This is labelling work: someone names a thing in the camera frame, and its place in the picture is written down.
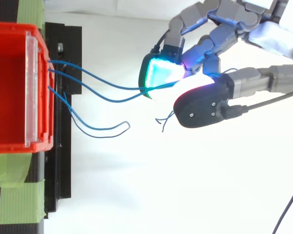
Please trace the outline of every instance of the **masking tape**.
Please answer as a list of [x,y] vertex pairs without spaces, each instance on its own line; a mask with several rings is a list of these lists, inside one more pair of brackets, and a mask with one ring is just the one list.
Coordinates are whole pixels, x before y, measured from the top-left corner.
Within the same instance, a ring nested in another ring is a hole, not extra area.
[[20,0],[17,23],[30,23],[42,29],[44,0]]
[[0,188],[20,188],[27,177],[32,154],[0,155]]
[[1,189],[0,224],[40,223],[44,216],[44,181]]

